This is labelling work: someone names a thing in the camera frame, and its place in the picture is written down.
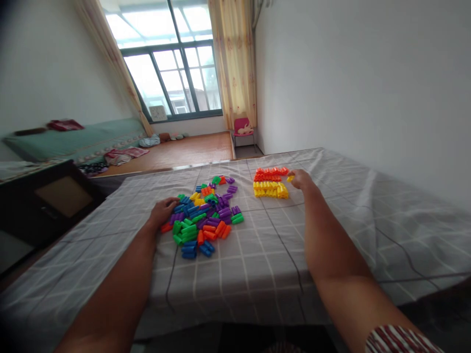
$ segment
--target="striped sleeve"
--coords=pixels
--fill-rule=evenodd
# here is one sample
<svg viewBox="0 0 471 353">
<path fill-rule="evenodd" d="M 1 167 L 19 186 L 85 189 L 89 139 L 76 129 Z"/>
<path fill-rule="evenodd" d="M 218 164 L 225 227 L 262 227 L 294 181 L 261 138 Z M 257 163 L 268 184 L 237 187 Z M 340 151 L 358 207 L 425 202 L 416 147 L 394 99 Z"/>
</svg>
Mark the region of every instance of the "striped sleeve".
<svg viewBox="0 0 471 353">
<path fill-rule="evenodd" d="M 366 353 L 444 353 L 430 340 L 400 326 L 375 328 L 366 340 Z"/>
</svg>

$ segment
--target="hand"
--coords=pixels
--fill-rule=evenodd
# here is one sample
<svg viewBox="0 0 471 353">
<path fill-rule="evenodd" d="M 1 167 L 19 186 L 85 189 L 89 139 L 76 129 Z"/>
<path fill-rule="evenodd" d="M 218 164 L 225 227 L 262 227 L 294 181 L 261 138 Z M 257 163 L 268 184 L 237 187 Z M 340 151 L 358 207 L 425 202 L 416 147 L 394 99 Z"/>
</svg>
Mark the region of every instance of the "hand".
<svg viewBox="0 0 471 353">
<path fill-rule="evenodd" d="M 291 181 L 291 184 L 296 189 L 301 189 L 302 191 L 308 190 L 309 188 L 317 188 L 314 184 L 311 176 L 302 169 L 294 169 L 288 173 L 288 176 L 294 175 L 294 179 Z"/>
<path fill-rule="evenodd" d="M 179 198 L 172 197 L 157 202 L 152 209 L 148 222 L 151 222 L 157 228 L 161 227 L 170 218 L 173 209 L 179 202 Z"/>
</svg>

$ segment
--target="small chair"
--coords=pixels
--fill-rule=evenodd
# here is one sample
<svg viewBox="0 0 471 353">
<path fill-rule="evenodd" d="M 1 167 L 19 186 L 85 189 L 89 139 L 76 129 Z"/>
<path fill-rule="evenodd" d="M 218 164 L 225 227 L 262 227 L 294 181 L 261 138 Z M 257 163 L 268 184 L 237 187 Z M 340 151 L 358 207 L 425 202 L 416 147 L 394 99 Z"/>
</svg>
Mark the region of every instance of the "small chair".
<svg viewBox="0 0 471 353">
<path fill-rule="evenodd" d="M 246 125 L 250 125 L 249 118 L 239 118 L 239 119 L 234 120 L 234 148 L 237 147 L 236 137 L 252 135 L 252 139 L 254 140 L 254 151 L 255 153 L 257 153 L 257 149 L 255 148 L 254 132 L 252 131 L 252 132 L 249 132 L 248 134 L 237 133 L 237 131 L 239 131 L 240 128 L 244 128 Z"/>
</svg>

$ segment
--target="green sofa cushion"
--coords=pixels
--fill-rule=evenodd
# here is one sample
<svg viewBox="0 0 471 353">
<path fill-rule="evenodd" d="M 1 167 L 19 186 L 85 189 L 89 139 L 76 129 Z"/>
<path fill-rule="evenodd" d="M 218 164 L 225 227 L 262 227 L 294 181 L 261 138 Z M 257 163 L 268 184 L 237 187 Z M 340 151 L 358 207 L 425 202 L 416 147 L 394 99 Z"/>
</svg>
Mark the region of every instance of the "green sofa cushion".
<svg viewBox="0 0 471 353">
<path fill-rule="evenodd" d="M 55 131 L 28 136 L 9 135 L 3 141 L 20 157 L 33 162 L 73 159 L 76 164 L 104 161 L 112 149 L 137 147 L 146 137 L 137 119 L 85 125 L 84 130 Z"/>
</svg>

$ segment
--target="yellow curtain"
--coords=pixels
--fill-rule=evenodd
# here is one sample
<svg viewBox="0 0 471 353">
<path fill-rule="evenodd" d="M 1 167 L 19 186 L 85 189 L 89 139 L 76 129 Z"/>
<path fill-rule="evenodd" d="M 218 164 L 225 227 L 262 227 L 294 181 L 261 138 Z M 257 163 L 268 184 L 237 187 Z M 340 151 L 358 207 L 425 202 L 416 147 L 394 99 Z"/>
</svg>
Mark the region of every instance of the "yellow curtain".
<svg viewBox="0 0 471 353">
<path fill-rule="evenodd" d="M 149 137 L 152 136 L 154 130 L 151 128 L 146 116 L 142 112 L 136 89 L 132 84 L 126 63 L 124 62 L 123 56 L 114 40 L 111 29 L 108 26 L 108 21 L 105 18 L 100 1 L 77 0 L 76 6 L 83 23 L 87 27 L 91 36 L 95 39 L 95 42 L 101 52 L 105 55 L 113 71 L 118 75 L 119 79 L 123 83 L 132 104 L 139 113 L 139 119 L 141 120 L 142 126 L 146 130 L 147 135 Z"/>
<path fill-rule="evenodd" d="M 234 120 L 249 118 L 257 126 L 253 2 L 209 0 L 217 77 L 227 129 Z"/>
</svg>

